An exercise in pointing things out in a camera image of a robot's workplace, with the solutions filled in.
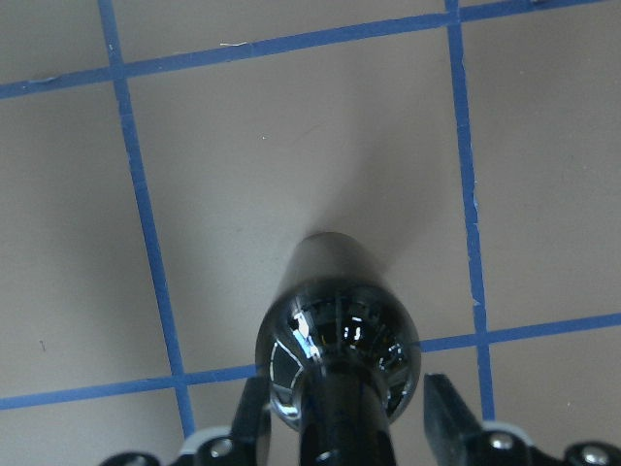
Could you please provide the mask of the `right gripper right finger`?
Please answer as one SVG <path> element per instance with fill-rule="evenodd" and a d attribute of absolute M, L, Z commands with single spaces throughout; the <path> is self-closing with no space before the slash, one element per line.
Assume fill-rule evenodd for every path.
<path fill-rule="evenodd" d="M 480 422 L 446 374 L 424 376 L 424 431 L 433 454 L 467 454 Z"/>

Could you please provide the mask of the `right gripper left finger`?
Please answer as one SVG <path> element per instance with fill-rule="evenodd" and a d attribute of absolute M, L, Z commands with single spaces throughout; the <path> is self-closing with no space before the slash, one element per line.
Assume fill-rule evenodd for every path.
<path fill-rule="evenodd" d="M 245 383 L 232 428 L 235 465 L 266 465 L 271 443 L 270 382 L 252 377 Z"/>

